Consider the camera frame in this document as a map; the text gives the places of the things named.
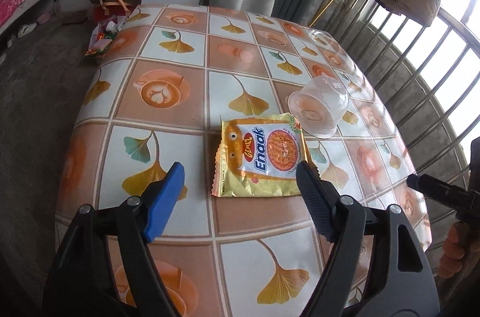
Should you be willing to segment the person right hand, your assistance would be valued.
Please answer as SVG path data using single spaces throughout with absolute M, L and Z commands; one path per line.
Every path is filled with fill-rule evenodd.
M 460 246 L 460 229 L 464 224 L 456 222 L 453 224 L 442 244 L 442 256 L 439 259 L 437 276 L 442 279 L 449 279 L 461 271 L 462 259 L 465 257 L 465 249 Z

